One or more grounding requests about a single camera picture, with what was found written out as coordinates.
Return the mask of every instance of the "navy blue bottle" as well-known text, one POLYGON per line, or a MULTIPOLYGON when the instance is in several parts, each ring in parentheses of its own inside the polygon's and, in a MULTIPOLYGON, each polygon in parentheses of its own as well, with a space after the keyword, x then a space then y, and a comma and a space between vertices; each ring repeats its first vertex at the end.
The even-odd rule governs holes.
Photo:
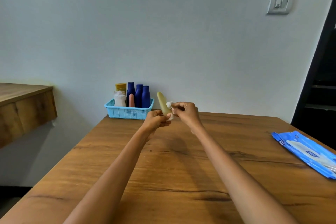
POLYGON ((127 99, 126 99, 126 101, 127 101, 127 107, 128 107, 128 102, 129 102, 129 95, 130 94, 133 94, 134 96, 135 96, 135 88, 134 88, 134 82, 129 82, 128 83, 128 86, 127 86, 127 94, 126 94, 126 96, 127 96, 127 99))
POLYGON ((141 98, 142 98, 142 86, 143 84, 137 84, 136 85, 136 92, 135 92, 135 95, 134 95, 134 102, 135 102, 135 107, 142 107, 142 101, 141 101, 141 98))
POLYGON ((151 94, 149 93, 149 86, 144 86, 142 89, 142 108, 148 108, 151 106, 151 94))

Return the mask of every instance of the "wet wipes pack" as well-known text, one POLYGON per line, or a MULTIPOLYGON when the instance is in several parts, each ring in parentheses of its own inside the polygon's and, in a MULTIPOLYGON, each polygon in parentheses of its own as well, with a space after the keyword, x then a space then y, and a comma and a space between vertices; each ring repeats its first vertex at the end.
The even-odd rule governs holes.
POLYGON ((336 179, 336 155, 297 131, 272 136, 307 165, 327 178, 336 179))

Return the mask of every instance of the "blue basket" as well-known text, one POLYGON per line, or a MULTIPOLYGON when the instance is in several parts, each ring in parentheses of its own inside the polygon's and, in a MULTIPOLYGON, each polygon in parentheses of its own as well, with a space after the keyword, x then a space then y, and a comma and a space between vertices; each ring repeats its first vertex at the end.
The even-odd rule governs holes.
POLYGON ((114 99, 112 99, 104 106, 106 107, 108 116, 110 118, 144 120, 147 116, 147 113, 152 110, 153 104, 154 99, 151 98, 149 108, 116 107, 114 106, 114 99))

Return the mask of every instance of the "switch plate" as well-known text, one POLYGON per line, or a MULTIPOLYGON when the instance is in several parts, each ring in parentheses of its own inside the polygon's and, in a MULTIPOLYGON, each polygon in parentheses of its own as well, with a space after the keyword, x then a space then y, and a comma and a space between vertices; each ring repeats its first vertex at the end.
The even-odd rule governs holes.
POLYGON ((289 14, 294 0, 270 0, 267 14, 289 14))

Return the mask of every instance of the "wooden shelf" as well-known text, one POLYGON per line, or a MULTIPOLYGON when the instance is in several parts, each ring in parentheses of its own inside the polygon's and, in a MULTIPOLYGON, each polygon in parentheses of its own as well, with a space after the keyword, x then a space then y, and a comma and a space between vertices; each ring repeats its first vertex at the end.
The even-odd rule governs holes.
POLYGON ((56 117, 52 86, 0 83, 0 148, 56 117))

